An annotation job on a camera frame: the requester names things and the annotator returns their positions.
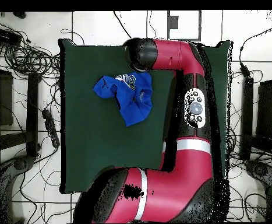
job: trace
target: gray circular button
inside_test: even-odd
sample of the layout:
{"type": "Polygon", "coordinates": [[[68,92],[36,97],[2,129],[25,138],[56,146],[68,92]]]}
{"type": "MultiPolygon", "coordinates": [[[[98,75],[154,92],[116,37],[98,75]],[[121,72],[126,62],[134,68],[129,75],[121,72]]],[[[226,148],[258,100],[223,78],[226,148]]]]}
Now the gray circular button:
{"type": "Polygon", "coordinates": [[[197,102],[193,102],[190,106],[189,106],[189,110],[192,114],[194,115],[199,115],[202,113],[203,109],[200,103],[197,102]]]}

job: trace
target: cable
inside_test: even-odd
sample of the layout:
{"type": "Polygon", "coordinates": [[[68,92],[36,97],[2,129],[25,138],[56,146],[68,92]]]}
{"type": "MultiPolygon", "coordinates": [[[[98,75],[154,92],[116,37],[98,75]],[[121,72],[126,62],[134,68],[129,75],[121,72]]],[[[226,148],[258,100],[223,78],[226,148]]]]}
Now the cable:
{"type": "MultiPolygon", "coordinates": [[[[47,184],[49,184],[49,185],[51,185],[50,183],[48,183],[48,179],[51,177],[51,175],[52,174],[54,174],[54,173],[56,173],[56,172],[60,172],[61,173],[61,171],[53,171],[49,176],[48,176],[48,178],[45,180],[45,186],[47,185],[47,184]]],[[[44,223],[45,224],[47,224],[47,222],[45,221],[45,209],[44,209],[44,217],[43,217],[43,221],[44,221],[44,223]]]]}
{"type": "MultiPolygon", "coordinates": [[[[248,219],[249,219],[250,222],[253,222],[253,221],[252,221],[251,218],[249,217],[246,200],[247,200],[250,196],[253,196],[253,195],[260,196],[260,197],[262,197],[264,200],[266,200],[266,198],[265,198],[264,196],[262,196],[261,194],[259,194],[259,193],[251,193],[251,194],[249,194],[249,195],[247,195],[247,196],[245,197],[245,200],[244,200],[244,204],[245,204],[245,212],[246,212],[246,216],[248,217],[248,219]]],[[[257,208],[257,209],[258,209],[257,212],[258,212],[259,214],[261,214],[261,216],[263,216],[263,217],[265,218],[264,212],[261,212],[261,211],[259,210],[259,208],[257,208]]]]}
{"type": "Polygon", "coordinates": [[[22,180],[22,183],[21,183],[21,185],[20,185],[20,192],[21,192],[21,195],[22,195],[25,199],[27,199],[28,201],[30,201],[31,203],[33,203],[34,206],[35,206],[35,210],[34,210],[33,214],[31,215],[31,217],[29,218],[29,220],[28,220],[28,222],[27,222],[27,224],[29,224],[30,220],[32,219],[32,217],[33,217],[34,214],[36,213],[37,205],[36,205],[35,202],[33,202],[31,199],[27,198],[27,197],[23,194],[22,186],[23,186],[23,183],[24,183],[24,181],[25,181],[25,174],[26,174],[26,173],[24,173],[23,180],[22,180]]]}
{"type": "Polygon", "coordinates": [[[18,153],[20,153],[20,152],[23,151],[24,149],[26,149],[26,147],[23,148],[23,149],[21,149],[21,150],[19,150],[18,152],[16,152],[16,154],[14,155],[14,158],[16,157],[16,155],[17,155],[18,153]]]}
{"type": "MultiPolygon", "coordinates": [[[[45,158],[42,158],[41,160],[44,160],[44,159],[46,159],[46,158],[48,158],[48,157],[51,157],[52,155],[54,155],[54,154],[57,152],[57,150],[58,150],[58,149],[55,149],[53,153],[51,153],[49,156],[46,156],[45,158]]],[[[31,181],[32,181],[39,173],[40,173],[40,172],[37,172],[36,175],[34,175],[33,178],[31,178],[31,179],[30,179],[30,180],[22,187],[22,189],[23,189],[25,186],[27,186],[28,183],[31,182],[31,181]]],[[[19,192],[20,192],[20,190],[17,191],[16,193],[14,193],[14,194],[12,195],[12,198],[13,198],[17,193],[19,193],[19,192]]]]}
{"type": "Polygon", "coordinates": [[[77,34],[77,35],[82,39],[83,45],[85,46],[84,39],[83,39],[82,36],[79,35],[78,33],[72,32],[72,31],[70,31],[69,29],[61,29],[61,30],[60,30],[60,33],[74,33],[74,34],[77,34]]]}
{"type": "Polygon", "coordinates": [[[266,31],[263,31],[262,33],[256,34],[256,35],[254,35],[254,36],[252,36],[252,37],[249,37],[249,38],[247,38],[247,39],[245,40],[245,42],[243,42],[242,47],[240,48],[240,53],[239,53],[239,62],[240,62],[241,64],[242,64],[242,62],[241,62],[241,52],[242,52],[242,50],[243,50],[243,47],[244,47],[245,43],[246,43],[248,40],[250,40],[250,39],[252,39],[252,38],[254,38],[254,37],[257,37],[257,36],[259,36],[259,35],[262,35],[262,34],[264,34],[264,33],[270,32],[270,31],[272,31],[272,28],[267,29],[266,31]]]}
{"type": "Polygon", "coordinates": [[[49,220],[51,219],[51,217],[53,217],[53,216],[58,216],[58,215],[64,215],[64,214],[66,214],[66,213],[68,213],[68,212],[70,212],[70,211],[72,211],[72,210],[74,210],[74,209],[70,209],[69,211],[65,211],[65,212],[63,212],[63,213],[55,213],[55,214],[51,215],[51,216],[48,218],[48,220],[45,222],[45,224],[48,224],[48,222],[49,222],[49,220]]]}
{"type": "Polygon", "coordinates": [[[154,28],[153,28],[152,25],[150,24],[151,15],[152,15],[152,11],[150,12],[149,26],[150,26],[150,27],[153,29],[153,31],[154,31],[154,34],[155,34],[154,39],[155,39],[155,38],[157,37],[157,32],[154,30],[154,28]]]}
{"type": "Polygon", "coordinates": [[[113,11],[115,17],[117,18],[117,20],[119,21],[121,27],[124,29],[125,33],[129,36],[129,38],[131,39],[132,37],[129,35],[129,33],[125,30],[124,26],[122,25],[120,19],[118,18],[118,16],[116,15],[115,11],[113,11]]]}
{"type": "MultiPolygon", "coordinates": [[[[254,84],[255,84],[255,83],[261,82],[262,79],[263,79],[263,72],[262,72],[261,70],[259,70],[259,69],[253,69],[252,71],[249,71],[249,72],[251,72],[252,75],[253,75],[252,78],[254,78],[254,72],[256,72],[256,71],[259,71],[259,72],[261,73],[261,79],[260,79],[259,81],[257,81],[257,82],[254,82],[254,84]]],[[[239,76],[241,76],[241,75],[242,75],[242,72],[234,72],[234,71],[231,71],[231,78],[232,78],[232,79],[234,79],[234,78],[236,78],[236,77],[239,77],[239,76]]]]}
{"type": "Polygon", "coordinates": [[[0,24],[7,28],[7,31],[16,33],[21,36],[21,42],[19,47],[3,44],[0,53],[4,53],[5,61],[8,66],[5,68],[14,70],[15,74],[20,73],[22,75],[28,75],[29,73],[39,73],[42,77],[48,75],[59,75],[59,55],[52,56],[51,52],[42,47],[32,47],[29,44],[28,36],[23,31],[15,31],[10,27],[0,24]]]}

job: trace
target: black panel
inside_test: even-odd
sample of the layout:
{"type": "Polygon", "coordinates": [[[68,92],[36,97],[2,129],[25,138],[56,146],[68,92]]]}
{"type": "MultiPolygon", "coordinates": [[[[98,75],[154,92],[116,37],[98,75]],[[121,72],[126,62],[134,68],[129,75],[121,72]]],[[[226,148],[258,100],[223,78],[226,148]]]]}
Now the black panel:
{"type": "Polygon", "coordinates": [[[120,184],[121,186],[123,185],[125,179],[123,183],[122,180],[123,178],[126,178],[127,175],[127,169],[112,169],[99,175],[95,179],[88,192],[81,193],[73,213],[73,223],[87,224],[91,223],[92,220],[95,222],[100,222],[105,219],[106,216],[111,212],[112,206],[109,209],[105,209],[106,211],[103,214],[99,214],[100,207],[97,204],[101,204],[101,206],[105,205],[105,203],[101,203],[101,194],[106,188],[108,188],[110,183],[116,184],[116,187],[112,187],[112,190],[110,191],[111,193],[109,194],[109,198],[113,199],[115,197],[117,187],[119,187],[120,184]]]}
{"type": "Polygon", "coordinates": [[[241,146],[239,146],[239,159],[249,160],[251,144],[246,139],[252,136],[253,131],[253,87],[254,79],[245,78],[242,84],[242,111],[241,111],[241,146]]]}
{"type": "Polygon", "coordinates": [[[247,136],[245,137],[247,141],[250,142],[251,146],[260,149],[261,151],[266,151],[270,154],[272,154],[272,139],[268,138],[266,136],[247,136]]]}
{"type": "Polygon", "coordinates": [[[0,136],[0,151],[9,149],[14,146],[25,144],[26,142],[32,142],[35,140],[34,133],[24,131],[18,133],[11,133],[0,136]]]}
{"type": "Polygon", "coordinates": [[[12,73],[0,69],[0,125],[12,125],[12,73]]]}
{"type": "Polygon", "coordinates": [[[38,73],[31,73],[28,76],[28,90],[27,90],[27,117],[26,129],[31,132],[33,139],[27,141],[26,151],[27,155],[36,157],[38,148],[38,83],[41,77],[38,73]]]}
{"type": "Polygon", "coordinates": [[[171,220],[171,223],[201,223],[206,222],[212,208],[213,179],[207,180],[196,192],[195,196],[181,211],[171,220]]]}
{"type": "Polygon", "coordinates": [[[256,135],[272,138],[272,80],[260,83],[256,135]]]}

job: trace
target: red robot arm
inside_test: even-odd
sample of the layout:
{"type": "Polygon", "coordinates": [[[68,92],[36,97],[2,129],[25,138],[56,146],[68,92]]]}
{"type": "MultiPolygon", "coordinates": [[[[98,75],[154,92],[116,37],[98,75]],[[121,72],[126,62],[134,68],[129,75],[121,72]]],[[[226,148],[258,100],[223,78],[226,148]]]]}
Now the red robot arm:
{"type": "Polygon", "coordinates": [[[205,222],[212,207],[213,174],[206,81],[197,48],[152,38],[124,45],[134,70],[175,72],[162,162],[159,170],[116,168],[99,176],[87,196],[94,200],[90,218],[93,223],[205,222]]]}

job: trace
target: green table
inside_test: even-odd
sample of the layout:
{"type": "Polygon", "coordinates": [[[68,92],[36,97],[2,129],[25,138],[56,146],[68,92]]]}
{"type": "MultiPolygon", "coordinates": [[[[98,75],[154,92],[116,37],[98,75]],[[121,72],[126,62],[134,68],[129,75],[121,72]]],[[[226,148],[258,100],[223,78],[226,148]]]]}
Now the green table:
{"type": "MultiPolygon", "coordinates": [[[[75,46],[59,40],[61,47],[61,91],[65,107],[61,135],[62,193],[86,191],[96,174],[110,165],[158,169],[163,147],[165,109],[173,72],[151,71],[153,108],[148,118],[126,127],[114,99],[101,99],[93,92],[103,75],[132,72],[124,57],[124,47],[75,46]]],[[[221,132],[221,159],[225,165],[225,133],[228,87],[228,51],[224,41],[219,47],[204,47],[212,68],[221,132]]]]}

